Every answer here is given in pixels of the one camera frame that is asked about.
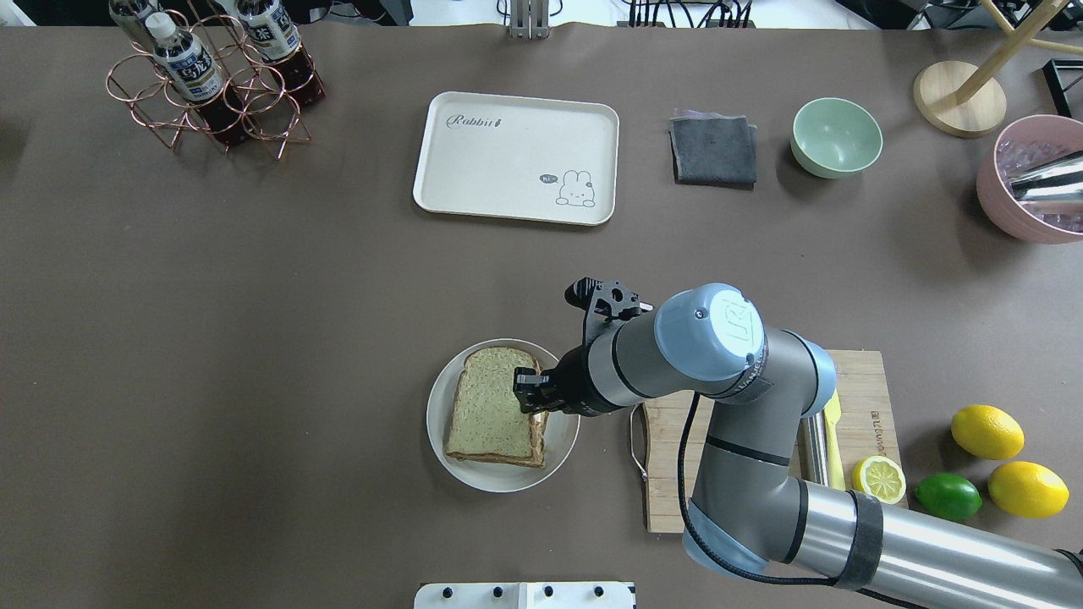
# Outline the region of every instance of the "white bottle cap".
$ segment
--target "white bottle cap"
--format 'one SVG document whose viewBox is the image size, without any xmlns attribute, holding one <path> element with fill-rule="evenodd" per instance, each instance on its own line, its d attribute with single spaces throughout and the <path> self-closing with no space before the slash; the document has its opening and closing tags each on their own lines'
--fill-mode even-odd
<svg viewBox="0 0 1083 609">
<path fill-rule="evenodd" d="M 173 23 L 173 17 L 166 13 L 151 13 L 143 24 L 146 25 L 147 31 L 154 36 L 155 40 L 165 40 L 177 34 L 177 24 Z"/>
</svg>

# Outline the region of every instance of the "wooden stand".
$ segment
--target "wooden stand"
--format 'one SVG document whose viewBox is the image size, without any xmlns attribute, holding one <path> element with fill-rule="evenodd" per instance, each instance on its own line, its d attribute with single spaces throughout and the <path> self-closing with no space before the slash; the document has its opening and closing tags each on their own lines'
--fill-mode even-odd
<svg viewBox="0 0 1083 609">
<path fill-rule="evenodd" d="M 1004 121 L 1007 99 L 993 79 L 1004 64 L 1065 8 L 1068 0 L 1047 0 L 981 66 L 940 62 L 914 80 L 914 104 L 934 127 L 956 138 L 980 138 Z"/>
</svg>

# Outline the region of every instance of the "sandwich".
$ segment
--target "sandwich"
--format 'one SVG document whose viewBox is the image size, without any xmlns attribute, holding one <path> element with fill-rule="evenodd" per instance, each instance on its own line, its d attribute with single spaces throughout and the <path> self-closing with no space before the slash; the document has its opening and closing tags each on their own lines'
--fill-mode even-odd
<svg viewBox="0 0 1083 609">
<path fill-rule="evenodd" d="M 471 353 L 455 390 L 452 427 L 444 453 L 449 457 L 525 467 L 545 466 L 545 426 L 549 413 L 523 414 L 511 391 L 516 367 L 538 370 L 530 353 L 488 347 Z"/>
</svg>

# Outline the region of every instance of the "sliced lemon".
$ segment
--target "sliced lemon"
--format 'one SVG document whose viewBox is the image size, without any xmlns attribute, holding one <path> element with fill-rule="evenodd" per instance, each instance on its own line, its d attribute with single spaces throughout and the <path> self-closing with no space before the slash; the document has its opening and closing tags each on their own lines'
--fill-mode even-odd
<svg viewBox="0 0 1083 609">
<path fill-rule="evenodd" d="M 853 490 L 892 505 L 906 495 L 906 477 L 898 463 L 873 455 L 853 467 Z"/>
</svg>

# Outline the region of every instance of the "folded towel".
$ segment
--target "folded towel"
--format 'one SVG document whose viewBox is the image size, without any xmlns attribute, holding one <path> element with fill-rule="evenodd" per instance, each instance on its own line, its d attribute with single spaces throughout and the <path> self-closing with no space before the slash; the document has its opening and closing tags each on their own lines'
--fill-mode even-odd
<svg viewBox="0 0 1083 609">
<path fill-rule="evenodd" d="M 684 111 L 669 139 L 681 184 L 755 184 L 756 126 L 747 117 Z"/>
</svg>

